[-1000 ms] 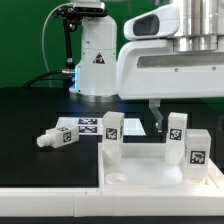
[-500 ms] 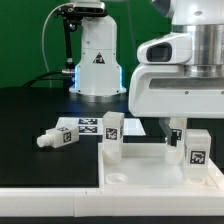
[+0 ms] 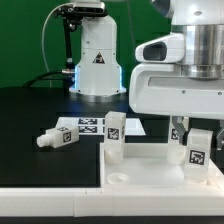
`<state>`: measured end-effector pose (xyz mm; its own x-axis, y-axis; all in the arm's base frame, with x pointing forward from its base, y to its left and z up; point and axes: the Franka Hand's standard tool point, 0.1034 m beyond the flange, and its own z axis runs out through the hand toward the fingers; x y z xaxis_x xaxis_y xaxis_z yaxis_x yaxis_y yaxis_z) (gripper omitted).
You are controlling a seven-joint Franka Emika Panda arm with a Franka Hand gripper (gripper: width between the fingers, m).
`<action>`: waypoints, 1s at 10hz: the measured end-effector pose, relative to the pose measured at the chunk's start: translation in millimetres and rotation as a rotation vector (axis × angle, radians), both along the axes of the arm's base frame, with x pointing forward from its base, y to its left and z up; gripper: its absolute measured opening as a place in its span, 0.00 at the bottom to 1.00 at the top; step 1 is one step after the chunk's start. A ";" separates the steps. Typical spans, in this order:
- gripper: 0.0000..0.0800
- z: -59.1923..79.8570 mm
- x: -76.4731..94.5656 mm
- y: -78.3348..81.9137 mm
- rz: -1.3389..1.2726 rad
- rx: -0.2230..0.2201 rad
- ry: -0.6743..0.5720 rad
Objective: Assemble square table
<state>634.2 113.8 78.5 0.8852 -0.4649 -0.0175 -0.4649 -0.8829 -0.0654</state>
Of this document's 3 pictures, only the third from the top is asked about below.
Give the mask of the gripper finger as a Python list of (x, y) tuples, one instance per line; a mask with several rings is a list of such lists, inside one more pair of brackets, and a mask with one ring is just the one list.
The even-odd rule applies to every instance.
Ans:
[(177, 134), (179, 136), (179, 143), (184, 144), (186, 128), (183, 125), (183, 117), (173, 116), (171, 118), (171, 120), (172, 120), (172, 124), (173, 124), (174, 128), (176, 129)]
[(217, 150), (222, 150), (224, 146), (224, 120), (220, 121), (220, 130), (216, 136)]

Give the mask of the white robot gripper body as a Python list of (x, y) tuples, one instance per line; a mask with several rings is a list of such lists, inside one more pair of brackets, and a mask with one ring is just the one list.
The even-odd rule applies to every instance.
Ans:
[(134, 68), (129, 105), (135, 113), (224, 120), (224, 78), (190, 79), (175, 64)]

